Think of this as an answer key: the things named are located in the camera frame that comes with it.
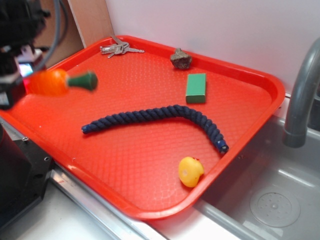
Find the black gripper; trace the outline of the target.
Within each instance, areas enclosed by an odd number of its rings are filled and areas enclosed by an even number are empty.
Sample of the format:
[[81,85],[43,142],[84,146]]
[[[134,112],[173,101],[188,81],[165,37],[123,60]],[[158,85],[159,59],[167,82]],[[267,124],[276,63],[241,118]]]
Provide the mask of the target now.
[[8,110],[25,94],[18,56],[46,27],[50,12],[39,0],[0,2],[0,109]]

